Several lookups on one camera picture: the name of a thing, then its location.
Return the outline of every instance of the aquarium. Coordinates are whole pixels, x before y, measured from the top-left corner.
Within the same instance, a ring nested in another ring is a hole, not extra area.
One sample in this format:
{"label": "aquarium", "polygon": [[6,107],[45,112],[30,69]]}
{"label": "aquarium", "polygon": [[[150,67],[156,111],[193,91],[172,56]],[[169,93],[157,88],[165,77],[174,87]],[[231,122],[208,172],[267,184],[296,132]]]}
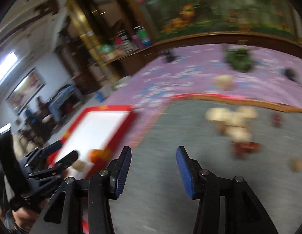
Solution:
{"label": "aquarium", "polygon": [[218,31],[296,40],[288,0],[136,0],[157,40]]}

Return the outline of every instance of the picture frame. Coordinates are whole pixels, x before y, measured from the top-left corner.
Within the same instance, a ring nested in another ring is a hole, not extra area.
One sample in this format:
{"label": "picture frame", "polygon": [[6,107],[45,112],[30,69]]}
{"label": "picture frame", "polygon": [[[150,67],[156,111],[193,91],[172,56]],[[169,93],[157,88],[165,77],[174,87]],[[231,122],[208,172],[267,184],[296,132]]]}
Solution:
{"label": "picture frame", "polygon": [[45,82],[33,68],[13,89],[6,101],[12,110],[19,116],[25,106],[35,97],[35,95],[45,86]]}

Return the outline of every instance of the orange ball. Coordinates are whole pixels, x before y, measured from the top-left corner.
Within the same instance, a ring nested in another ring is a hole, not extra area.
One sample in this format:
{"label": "orange ball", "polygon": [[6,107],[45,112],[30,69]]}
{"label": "orange ball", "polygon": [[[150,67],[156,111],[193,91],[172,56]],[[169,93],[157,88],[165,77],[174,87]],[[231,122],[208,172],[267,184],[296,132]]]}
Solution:
{"label": "orange ball", "polygon": [[101,158],[101,154],[102,154],[102,150],[92,149],[88,153],[88,159],[90,162],[96,164],[97,162],[99,162]]}
{"label": "orange ball", "polygon": [[302,171],[302,159],[292,159],[291,161],[291,169],[293,172],[301,172]]}
{"label": "orange ball", "polygon": [[69,170],[68,169],[63,170],[62,173],[63,178],[66,178],[68,175],[69,175]]}

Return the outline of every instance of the gray floor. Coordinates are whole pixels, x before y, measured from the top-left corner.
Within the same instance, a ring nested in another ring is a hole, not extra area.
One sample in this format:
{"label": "gray floor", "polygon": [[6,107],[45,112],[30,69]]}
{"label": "gray floor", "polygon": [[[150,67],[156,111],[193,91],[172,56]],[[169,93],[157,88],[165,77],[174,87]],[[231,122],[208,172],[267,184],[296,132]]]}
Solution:
{"label": "gray floor", "polygon": [[192,233],[198,201],[185,193],[175,151],[184,145],[191,158],[218,176],[243,176],[268,211],[280,234],[295,233],[302,222],[302,172],[289,161],[302,158],[302,114],[281,113],[281,129],[271,126],[272,110],[256,108],[253,141],[263,145],[248,160],[231,155],[230,140],[206,121],[208,108],[224,104],[202,100],[172,103],[133,152],[123,194],[111,201],[115,233]]}

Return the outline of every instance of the window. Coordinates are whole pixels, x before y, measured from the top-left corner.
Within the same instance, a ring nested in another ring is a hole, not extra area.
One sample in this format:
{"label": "window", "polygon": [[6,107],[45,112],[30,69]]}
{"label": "window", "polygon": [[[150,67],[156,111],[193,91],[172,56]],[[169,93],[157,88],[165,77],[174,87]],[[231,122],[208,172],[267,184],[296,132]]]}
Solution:
{"label": "window", "polygon": [[11,53],[6,57],[2,64],[0,64],[0,81],[8,73],[8,71],[12,68],[17,60],[18,58],[16,57],[16,55],[14,53]]}

